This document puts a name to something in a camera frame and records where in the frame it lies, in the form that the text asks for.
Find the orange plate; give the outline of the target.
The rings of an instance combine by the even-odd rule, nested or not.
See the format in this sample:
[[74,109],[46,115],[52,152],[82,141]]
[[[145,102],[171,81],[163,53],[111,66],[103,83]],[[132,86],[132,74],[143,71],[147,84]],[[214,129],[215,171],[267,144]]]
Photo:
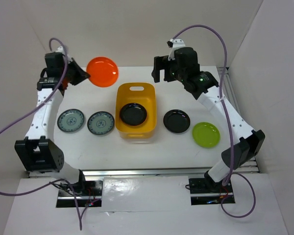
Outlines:
[[119,77],[119,70],[114,61],[107,57],[95,57],[86,67],[90,75],[90,82],[98,87],[110,87],[116,83]]

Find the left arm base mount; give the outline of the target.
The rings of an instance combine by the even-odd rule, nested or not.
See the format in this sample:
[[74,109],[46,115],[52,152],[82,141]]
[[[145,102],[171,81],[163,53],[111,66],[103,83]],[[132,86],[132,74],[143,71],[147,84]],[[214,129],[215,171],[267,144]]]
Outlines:
[[[74,208],[74,194],[68,185],[64,183],[54,183],[58,189],[57,208]],[[90,208],[99,208],[102,205],[103,180],[87,181],[85,189],[75,190],[76,200],[79,208],[89,206]]]

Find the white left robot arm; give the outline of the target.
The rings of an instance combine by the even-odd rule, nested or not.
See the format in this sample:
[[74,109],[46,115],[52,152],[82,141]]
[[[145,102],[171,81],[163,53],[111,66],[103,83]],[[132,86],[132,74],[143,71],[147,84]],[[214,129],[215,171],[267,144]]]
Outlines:
[[24,139],[17,140],[14,148],[27,172],[66,179],[70,191],[82,195],[87,189],[85,176],[65,162],[63,151],[54,142],[54,128],[61,121],[57,113],[68,84],[75,86],[90,76],[65,55],[63,46],[45,54],[45,63],[37,82],[38,110]]

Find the black plate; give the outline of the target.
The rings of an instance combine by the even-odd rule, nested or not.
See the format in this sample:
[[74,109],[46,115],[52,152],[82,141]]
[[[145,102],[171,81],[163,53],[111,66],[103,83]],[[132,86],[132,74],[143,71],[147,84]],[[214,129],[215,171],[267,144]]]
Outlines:
[[181,134],[189,129],[191,120],[186,112],[173,109],[165,113],[163,124],[170,132]]
[[145,122],[147,111],[139,103],[128,103],[121,108],[120,118],[127,125],[138,126]]

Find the large blue floral plate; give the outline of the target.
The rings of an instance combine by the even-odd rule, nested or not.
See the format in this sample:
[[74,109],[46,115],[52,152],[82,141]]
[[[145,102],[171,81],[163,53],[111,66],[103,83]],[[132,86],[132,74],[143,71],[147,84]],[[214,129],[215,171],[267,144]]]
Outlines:
[[68,109],[60,114],[57,119],[58,128],[65,133],[79,130],[85,122],[85,115],[79,109]]

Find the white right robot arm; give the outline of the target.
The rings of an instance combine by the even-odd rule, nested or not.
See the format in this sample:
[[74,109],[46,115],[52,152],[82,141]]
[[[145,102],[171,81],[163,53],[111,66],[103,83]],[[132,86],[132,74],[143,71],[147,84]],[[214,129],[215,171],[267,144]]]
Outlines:
[[232,170],[256,156],[264,142],[262,130],[255,131],[228,99],[220,95],[221,83],[207,71],[201,71],[197,53],[191,47],[180,47],[173,51],[174,58],[168,55],[154,57],[154,82],[160,81],[160,71],[164,71],[167,82],[179,81],[184,89],[201,103],[220,123],[226,126],[230,134],[230,147],[221,153],[219,160],[205,175],[204,186],[214,192],[221,186],[221,181]]

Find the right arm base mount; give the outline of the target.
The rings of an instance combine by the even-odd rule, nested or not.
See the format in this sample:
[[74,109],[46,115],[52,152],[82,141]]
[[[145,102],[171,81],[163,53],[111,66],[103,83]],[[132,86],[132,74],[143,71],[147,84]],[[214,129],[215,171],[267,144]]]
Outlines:
[[235,198],[231,182],[226,186],[218,184],[210,188],[204,178],[189,178],[185,188],[190,192],[191,205],[216,205],[224,200],[225,204],[234,204]]

